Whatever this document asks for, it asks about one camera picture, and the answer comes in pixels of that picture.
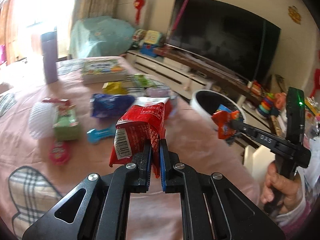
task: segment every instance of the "red hanging wall decoration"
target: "red hanging wall decoration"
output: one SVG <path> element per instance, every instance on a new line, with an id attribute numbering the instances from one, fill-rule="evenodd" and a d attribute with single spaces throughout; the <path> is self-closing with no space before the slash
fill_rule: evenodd
<path id="1" fill-rule="evenodd" d="M 136 13 L 136 25 L 139 25 L 140 23 L 140 12 L 142 7 L 145 5 L 146 0 L 135 0 L 133 5 L 134 7 L 137 9 L 137 13 Z"/>

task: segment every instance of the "teal fabric cover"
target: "teal fabric cover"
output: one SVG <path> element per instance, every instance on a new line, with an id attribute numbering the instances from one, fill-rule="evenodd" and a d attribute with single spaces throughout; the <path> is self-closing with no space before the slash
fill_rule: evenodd
<path id="1" fill-rule="evenodd" d="M 130 48 L 134 32 L 128 22 L 110 16 L 77 20 L 69 53 L 72 58 L 119 56 Z"/>

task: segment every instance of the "dark blue package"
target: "dark blue package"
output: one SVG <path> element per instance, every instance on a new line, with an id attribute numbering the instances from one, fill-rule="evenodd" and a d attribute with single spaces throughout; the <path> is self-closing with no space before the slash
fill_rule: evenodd
<path id="1" fill-rule="evenodd" d="M 93 94 L 90 99 L 92 117 L 121 117 L 134 101 L 131 95 Z"/>

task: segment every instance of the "person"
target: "person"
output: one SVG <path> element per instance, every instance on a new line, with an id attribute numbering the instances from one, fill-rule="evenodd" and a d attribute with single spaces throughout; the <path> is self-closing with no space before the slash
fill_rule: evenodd
<path id="1" fill-rule="evenodd" d="M 308 187 L 305 186 L 308 182 L 305 180 L 304 174 L 304 169 L 298 167 L 294 180 L 290 180 L 277 173 L 274 163 L 268 166 L 260 200 L 263 204 L 273 200 L 272 186 L 284 194 L 283 206 L 275 218 L 275 222 L 285 233 L 286 239 L 290 239 L 298 231 L 309 215 L 313 204 L 306 197 Z"/>

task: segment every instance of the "pink tablecloth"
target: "pink tablecloth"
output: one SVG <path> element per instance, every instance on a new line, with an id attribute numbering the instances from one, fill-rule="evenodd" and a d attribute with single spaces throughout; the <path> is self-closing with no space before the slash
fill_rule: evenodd
<path id="1" fill-rule="evenodd" d="M 124 59 L 120 60 L 133 71 Z M 113 139 L 91 145 L 85 135 L 89 129 L 108 125 L 90 117 L 90 95 L 101 92 L 101 87 L 101 84 L 84 86 L 80 70 L 74 71 L 61 76 L 58 82 L 51 85 L 17 92 L 17 103 L 0 118 L 0 217 L 11 230 L 15 227 L 14 231 L 18 236 L 21 237 L 25 228 L 22 223 L 14 221 L 18 215 L 17 209 L 23 205 L 17 202 L 25 201 L 27 204 L 28 200 L 19 199 L 19 193 L 16 197 L 10 195 L 8 177 L 13 171 L 22 166 L 39 171 L 43 180 L 47 179 L 57 190 L 55 195 L 50 190 L 41 192 L 43 201 L 48 201 L 49 206 L 52 206 L 60 199 L 60 194 L 64 196 L 88 174 L 95 172 L 105 175 L 117 168 L 117 165 L 113 168 L 108 165 Z M 82 137 L 69 143 L 72 157 L 64 166 L 55 166 L 48 159 L 53 138 L 37 141 L 29 135 L 28 118 L 31 108 L 35 102 L 45 97 L 68 98 L 77 106 Z M 165 127 L 168 148 L 178 153 L 182 162 L 201 173 L 221 172 L 254 203 L 258 202 L 259 186 L 242 166 L 239 156 L 217 138 L 217 133 L 185 101 L 179 98 L 178 111 L 165 122 Z M 10 189 L 11 193 L 19 192 L 13 182 L 9 187 L 13 187 Z M 148 193 L 131 196 L 127 239 L 182 239 L 180 196 L 164 194 L 160 179 L 155 179 L 154 176 L 151 176 Z"/>

